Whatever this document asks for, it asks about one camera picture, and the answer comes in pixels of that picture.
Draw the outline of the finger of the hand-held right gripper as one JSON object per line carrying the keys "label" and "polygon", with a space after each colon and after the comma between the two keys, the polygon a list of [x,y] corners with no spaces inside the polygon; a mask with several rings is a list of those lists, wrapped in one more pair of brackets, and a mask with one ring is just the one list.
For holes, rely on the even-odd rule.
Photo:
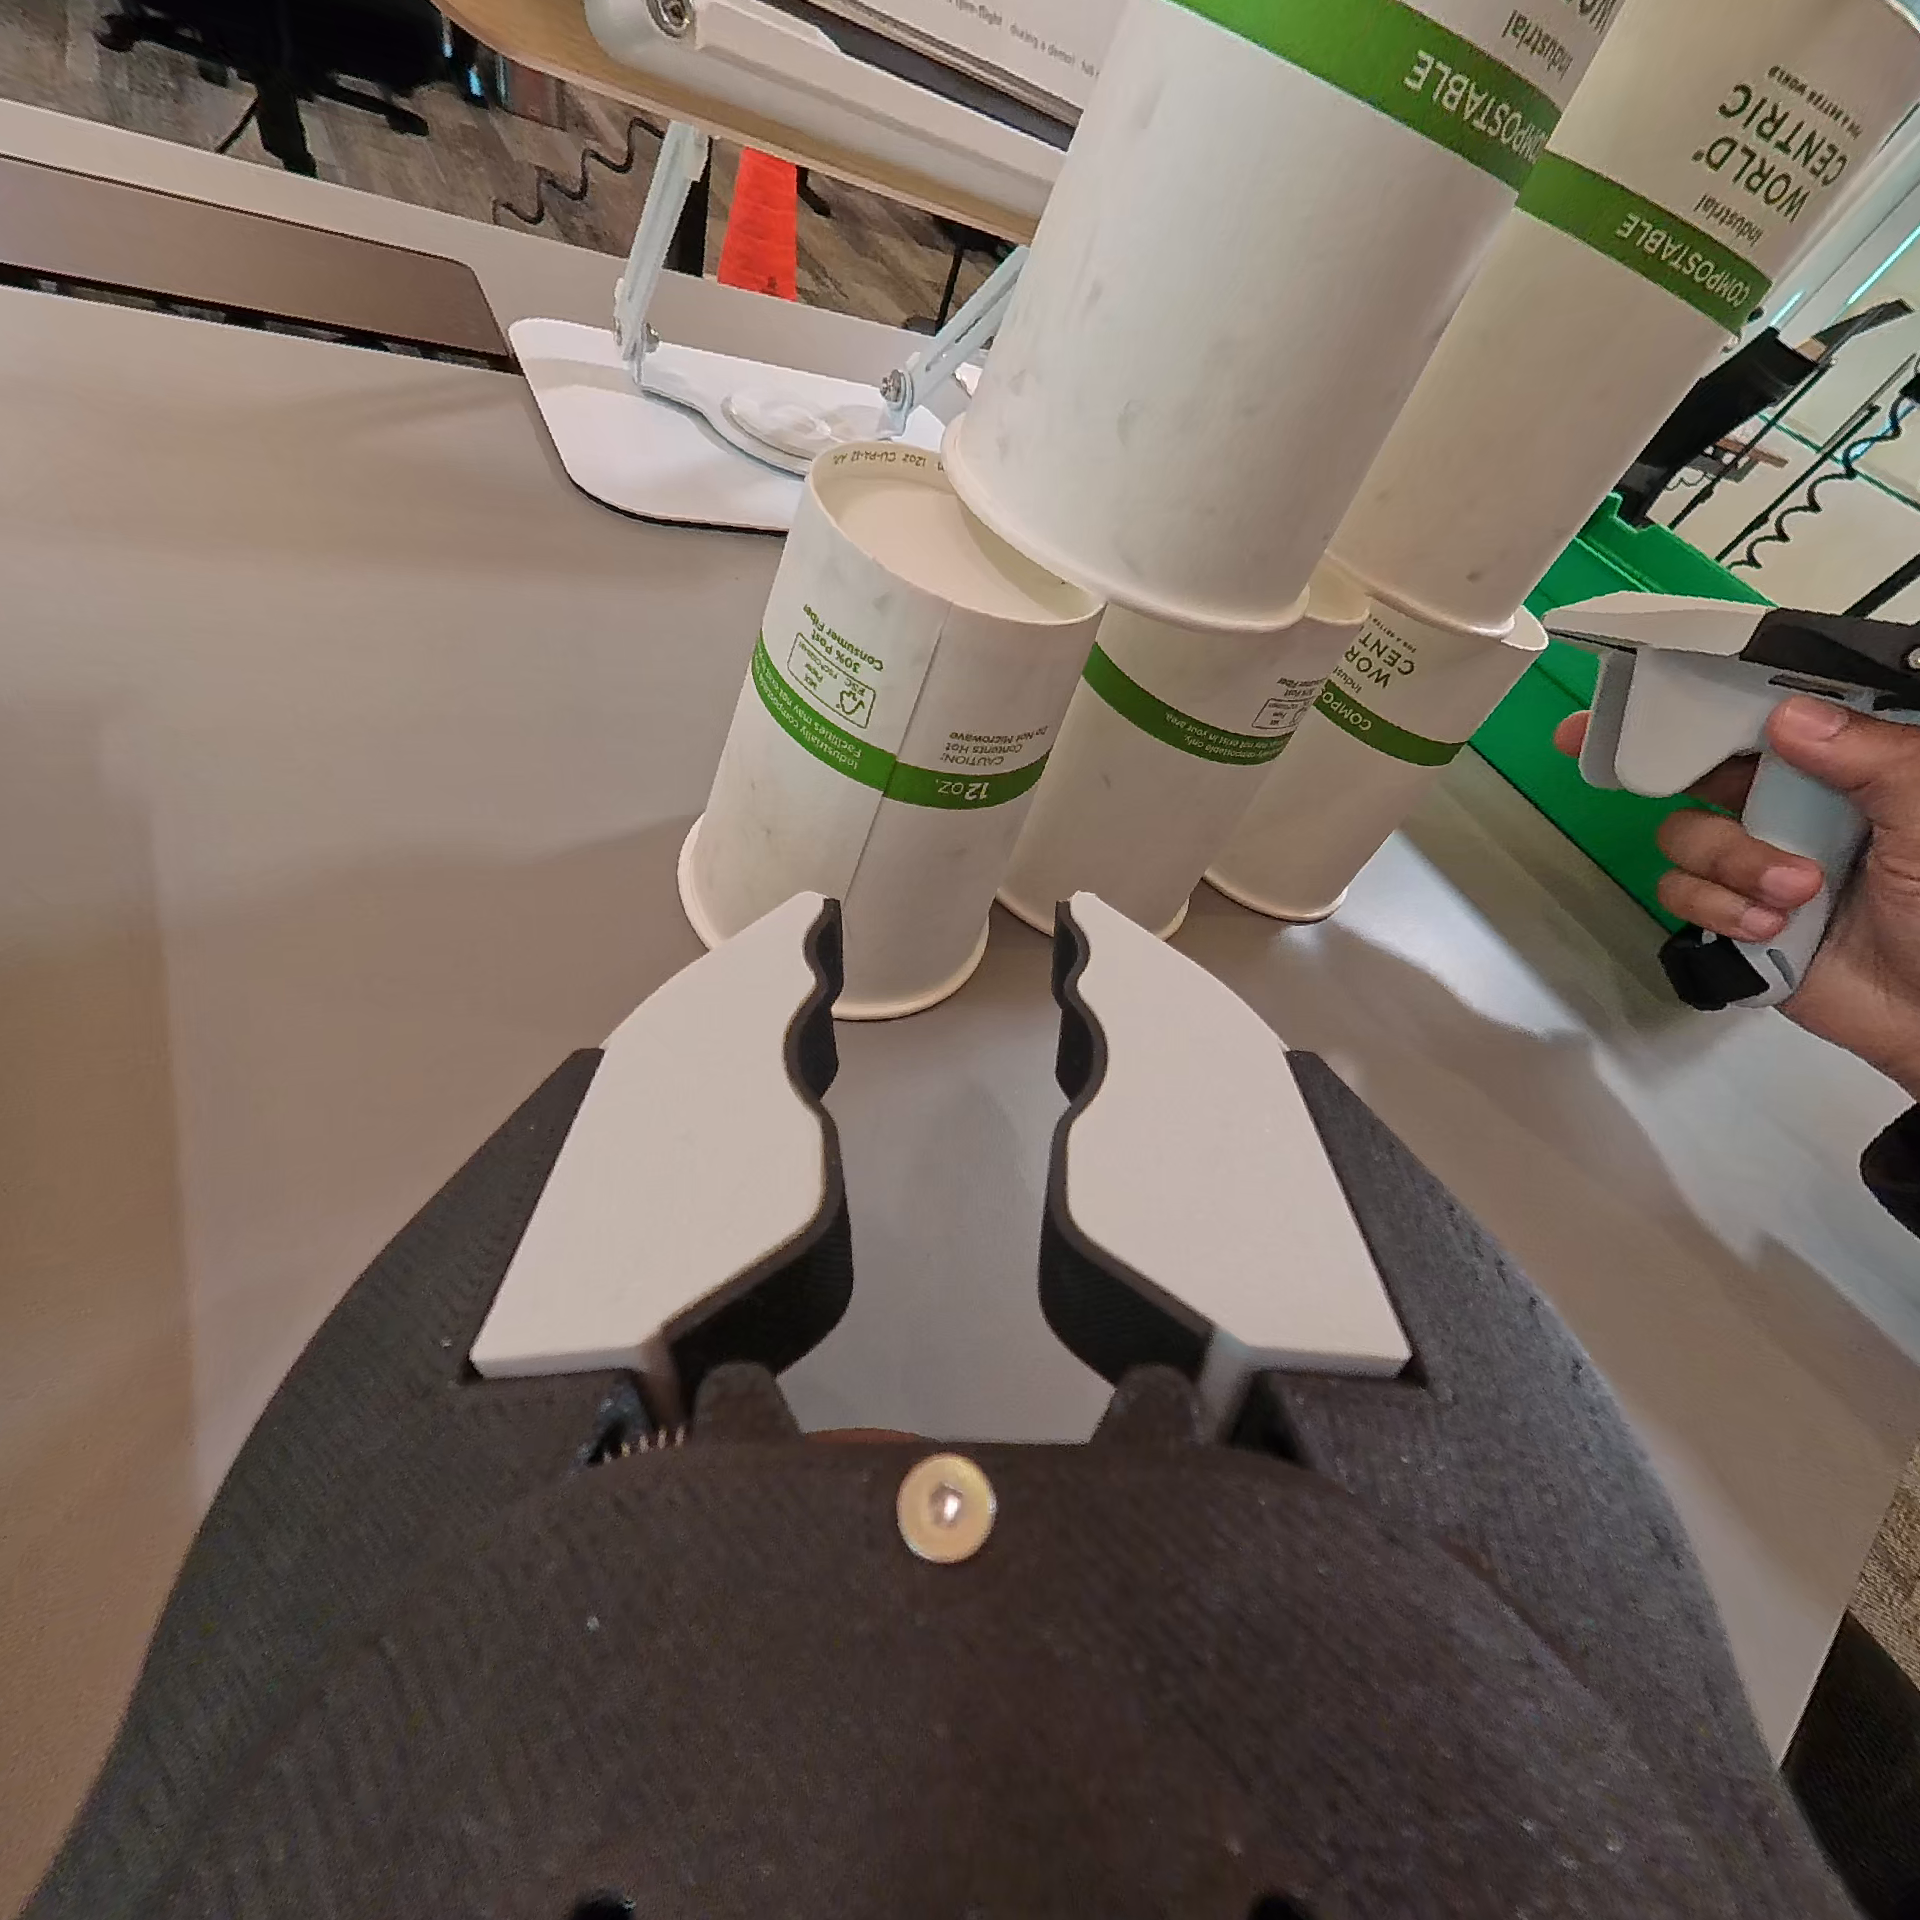
{"label": "finger of the hand-held right gripper", "polygon": [[1541,614],[1553,644],[1589,656],[1741,659],[1777,608],[1715,594],[1605,592]]}

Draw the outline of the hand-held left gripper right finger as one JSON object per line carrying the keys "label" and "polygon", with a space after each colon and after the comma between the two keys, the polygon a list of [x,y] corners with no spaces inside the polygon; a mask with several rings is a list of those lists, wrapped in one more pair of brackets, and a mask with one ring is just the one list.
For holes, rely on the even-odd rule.
{"label": "hand-held left gripper right finger", "polygon": [[1056,1120],[1038,1308],[1122,1384],[1167,1369],[1202,1429],[1269,1371],[1400,1381],[1412,1342],[1309,1115],[1306,1061],[1096,891],[1056,903]]}

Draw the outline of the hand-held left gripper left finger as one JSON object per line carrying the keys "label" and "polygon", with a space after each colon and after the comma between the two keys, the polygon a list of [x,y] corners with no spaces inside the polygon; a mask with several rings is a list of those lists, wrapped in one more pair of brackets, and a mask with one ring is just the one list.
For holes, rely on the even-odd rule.
{"label": "hand-held left gripper left finger", "polygon": [[683,1423],[712,1369],[826,1345],[851,1301],[839,984],[839,903],[800,891],[610,1030],[466,1347],[484,1381],[626,1371]]}

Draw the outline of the white paper cup green band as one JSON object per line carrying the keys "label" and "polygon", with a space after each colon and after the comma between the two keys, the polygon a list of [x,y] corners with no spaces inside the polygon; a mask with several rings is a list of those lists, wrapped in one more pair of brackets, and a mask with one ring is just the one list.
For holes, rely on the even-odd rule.
{"label": "white paper cup green band", "polygon": [[1541,651],[1529,611],[1485,636],[1376,598],[1207,885],[1274,920],[1331,915]]}
{"label": "white paper cup green band", "polygon": [[1331,565],[1274,632],[1106,608],[995,903],[1049,932],[1059,902],[1096,891],[1175,935],[1363,614],[1369,594]]}
{"label": "white paper cup green band", "polygon": [[782,902],[843,915],[839,1021],[903,1021],[982,961],[1104,604],[1019,557],[936,451],[813,459],[677,898],[704,948]]}
{"label": "white paper cup green band", "polygon": [[1329,559],[1502,632],[1910,106],[1909,5],[1621,5]]}
{"label": "white paper cup green band", "polygon": [[1109,608],[1295,618],[1613,5],[1128,5],[945,467]]}

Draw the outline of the person's right forearm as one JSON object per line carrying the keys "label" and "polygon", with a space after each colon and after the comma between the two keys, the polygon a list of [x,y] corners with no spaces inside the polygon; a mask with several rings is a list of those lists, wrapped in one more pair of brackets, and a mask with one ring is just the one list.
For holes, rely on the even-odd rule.
{"label": "person's right forearm", "polygon": [[1910,1103],[1861,1149],[1865,1189],[1893,1213],[1910,1239],[1920,1234],[1920,1105]]}

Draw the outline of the grey desk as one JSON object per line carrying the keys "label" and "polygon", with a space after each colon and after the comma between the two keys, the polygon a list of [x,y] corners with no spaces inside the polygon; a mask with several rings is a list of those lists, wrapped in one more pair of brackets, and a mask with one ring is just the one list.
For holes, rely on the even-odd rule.
{"label": "grey desk", "polygon": [[[2,290],[2,1917],[325,1313],[699,957],[774,565],[596,506],[521,377]],[[1682,1014],[1474,754],[1329,924],[1178,948],[1551,1299],[1785,1748],[1914,1445],[1901,1090]]]}

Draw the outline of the wooden document stand white base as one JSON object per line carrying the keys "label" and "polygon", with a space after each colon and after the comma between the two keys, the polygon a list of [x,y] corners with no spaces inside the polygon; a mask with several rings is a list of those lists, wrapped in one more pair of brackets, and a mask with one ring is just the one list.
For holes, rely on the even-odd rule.
{"label": "wooden document stand white base", "polygon": [[1072,135],[1010,128],[839,53],[774,5],[443,5],[493,53],[662,118],[610,325],[521,319],[507,342],[568,481],[591,499],[712,532],[786,537],[805,467],[851,442],[936,447],[936,401],[981,368],[1022,251],[882,380],[776,350],[662,337],[667,254],[708,140],[790,157],[964,227],[1032,239]]}

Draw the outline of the printed instruction sheet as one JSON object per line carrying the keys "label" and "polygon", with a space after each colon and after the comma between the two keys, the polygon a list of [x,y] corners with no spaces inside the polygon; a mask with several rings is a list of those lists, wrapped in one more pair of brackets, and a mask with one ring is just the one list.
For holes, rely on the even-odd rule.
{"label": "printed instruction sheet", "polygon": [[1122,5],[774,5],[839,53],[1010,128],[1072,135]]}

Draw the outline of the orange traffic cone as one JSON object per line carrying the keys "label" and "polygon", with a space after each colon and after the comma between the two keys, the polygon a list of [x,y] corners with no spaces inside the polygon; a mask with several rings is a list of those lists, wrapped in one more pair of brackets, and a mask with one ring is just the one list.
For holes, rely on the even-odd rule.
{"label": "orange traffic cone", "polygon": [[798,165],[737,152],[712,278],[729,290],[798,302]]}

